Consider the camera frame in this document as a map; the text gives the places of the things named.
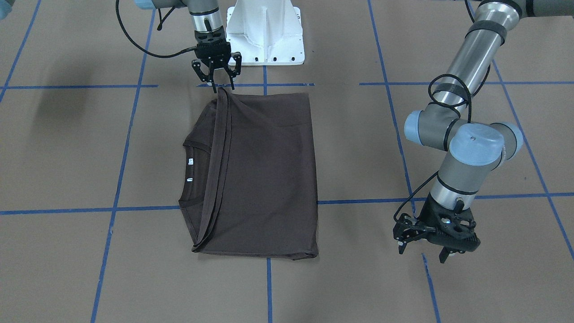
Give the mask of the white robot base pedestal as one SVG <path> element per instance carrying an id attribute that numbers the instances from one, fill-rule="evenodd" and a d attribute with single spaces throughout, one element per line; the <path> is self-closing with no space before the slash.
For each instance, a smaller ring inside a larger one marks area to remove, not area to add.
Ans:
<path id="1" fill-rule="evenodd" d="M 227 41 L 243 66 L 301 65 L 301 10 L 290 0 L 238 0 L 227 9 Z"/>

